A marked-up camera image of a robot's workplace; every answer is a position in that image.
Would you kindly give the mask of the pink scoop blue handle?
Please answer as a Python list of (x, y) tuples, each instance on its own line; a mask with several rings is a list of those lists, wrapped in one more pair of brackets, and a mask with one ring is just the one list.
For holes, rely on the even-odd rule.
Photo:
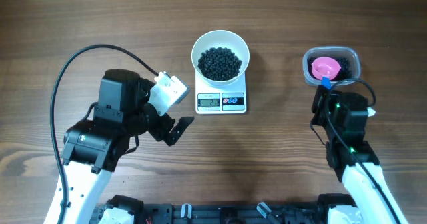
[(340, 70), (340, 64), (331, 57), (318, 57), (312, 62), (313, 76), (327, 89), (331, 88), (331, 80), (336, 78)]

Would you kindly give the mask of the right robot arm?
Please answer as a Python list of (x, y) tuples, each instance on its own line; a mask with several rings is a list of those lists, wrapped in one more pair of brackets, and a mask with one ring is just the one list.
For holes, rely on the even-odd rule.
[(327, 209), (326, 221), (407, 223), (386, 184), (380, 160), (365, 140), (366, 124), (375, 114), (375, 100), (332, 85), (319, 85), (312, 103), (310, 126), (322, 127), (326, 159), (352, 199)]

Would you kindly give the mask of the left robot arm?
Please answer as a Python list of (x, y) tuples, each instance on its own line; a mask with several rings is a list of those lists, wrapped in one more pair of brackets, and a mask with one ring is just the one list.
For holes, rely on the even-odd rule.
[(129, 142), (144, 133), (174, 145), (194, 120), (178, 121), (167, 110), (180, 103), (189, 87), (161, 72), (153, 81), (133, 71), (110, 69), (101, 79), (99, 98), (64, 135), (62, 176), (46, 223), (88, 223), (119, 159), (133, 152)]

